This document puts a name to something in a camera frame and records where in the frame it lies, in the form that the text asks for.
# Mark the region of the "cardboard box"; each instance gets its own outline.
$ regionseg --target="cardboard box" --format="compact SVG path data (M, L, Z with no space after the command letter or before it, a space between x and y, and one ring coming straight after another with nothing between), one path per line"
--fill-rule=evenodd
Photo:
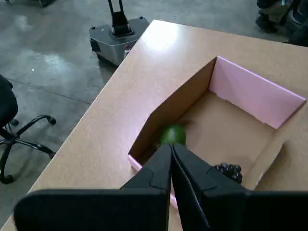
M128 158L140 170L163 130L181 124L186 147L211 165L242 167L254 189L278 155L306 100L222 57L216 57L156 108ZM171 203L176 206L175 197Z

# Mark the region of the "lime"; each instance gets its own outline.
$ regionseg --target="lime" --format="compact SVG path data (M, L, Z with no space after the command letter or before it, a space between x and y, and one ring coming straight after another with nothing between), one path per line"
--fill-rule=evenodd
M159 144L163 143L180 143L185 145L186 142L186 133L185 130L180 125L171 125L164 131L163 135L159 139Z

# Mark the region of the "wooden table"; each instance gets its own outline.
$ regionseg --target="wooden table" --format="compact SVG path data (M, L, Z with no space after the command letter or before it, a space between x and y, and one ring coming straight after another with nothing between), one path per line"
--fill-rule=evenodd
M43 171L42 188L119 188L127 154L147 117L204 64L220 55L308 98L308 49L153 21ZM308 112L258 189L308 190ZM14 230L9 219L3 231ZM170 209L169 230L181 228Z

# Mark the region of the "office chair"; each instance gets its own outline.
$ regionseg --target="office chair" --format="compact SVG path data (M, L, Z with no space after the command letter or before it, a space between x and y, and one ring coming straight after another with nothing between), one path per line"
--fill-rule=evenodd
M41 119L46 118L50 124L55 125L56 120L53 117L49 115L39 115L32 119L28 124L24 125L19 131L12 131L11 125L18 125L18 121L14 119L18 111L18 105L12 88L13 85L11 82L0 75L0 136L3 137L3 139L0 140L0 145L6 145L0 159L0 182L3 184L9 184L14 181L11 175L4 175L5 164L14 144L19 143L47 153L50 159L55 155L55 152L44 145L24 141L19 138L21 134Z

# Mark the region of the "concrete floor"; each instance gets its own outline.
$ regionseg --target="concrete floor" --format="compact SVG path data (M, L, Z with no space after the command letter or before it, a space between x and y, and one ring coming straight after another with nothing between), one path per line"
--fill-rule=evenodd
M124 0L128 19L145 16L185 25L285 41L260 31L256 0ZM39 114L41 121L23 136L58 150L115 68L100 64L91 52L89 28L110 22L106 0L57 0L42 9L35 0L0 0L0 73L14 85L21 125ZM0 227L14 204L48 164L46 154L15 145L6 172L18 176L0 184Z

